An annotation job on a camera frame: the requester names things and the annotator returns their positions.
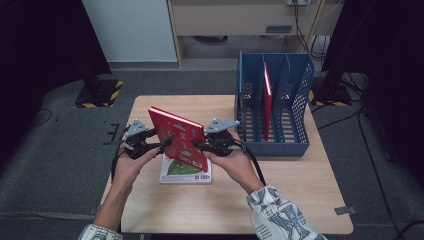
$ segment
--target book cover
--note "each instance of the book cover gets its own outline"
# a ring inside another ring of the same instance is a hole
[[[211,161],[207,159],[208,171],[170,159],[163,154],[159,182],[162,184],[210,184],[212,183]]]
[[[172,137],[171,146],[165,148],[166,156],[201,171],[208,171],[207,158],[191,143],[191,140],[206,141],[203,125],[153,106],[149,114],[160,142]]]
[[[262,97],[262,123],[264,140],[268,141],[269,129],[271,126],[271,111],[272,111],[272,89],[269,79],[268,67],[264,62],[264,91]]]

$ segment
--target power outlet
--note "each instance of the power outlet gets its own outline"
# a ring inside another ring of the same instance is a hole
[[[298,6],[308,6],[310,0],[287,0],[287,6],[294,6],[295,2]]]

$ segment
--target blue plastic organizer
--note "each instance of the blue plastic organizer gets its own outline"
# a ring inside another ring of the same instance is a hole
[[[264,63],[273,95],[267,142],[261,117]],[[253,154],[303,156],[309,147],[303,118],[313,77],[314,64],[309,54],[240,52],[234,115],[241,124],[236,131]]]

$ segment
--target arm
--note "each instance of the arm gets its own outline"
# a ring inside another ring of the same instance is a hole
[[[236,133],[233,138],[240,140]],[[311,229],[296,204],[280,197],[274,186],[263,185],[251,160],[241,150],[233,150],[228,157],[209,152],[205,156],[222,167],[248,194],[250,220],[259,239],[326,239]]]
[[[112,186],[106,195],[102,208],[94,219],[81,233],[79,239],[105,237],[105,239],[122,239],[116,231],[124,212],[125,203],[131,193],[133,183],[143,166],[153,159],[159,149],[152,149],[138,159],[131,159],[124,152],[119,156]]]

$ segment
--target white wall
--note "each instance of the white wall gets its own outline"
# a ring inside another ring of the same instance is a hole
[[[108,62],[176,62],[166,0],[83,0]]]

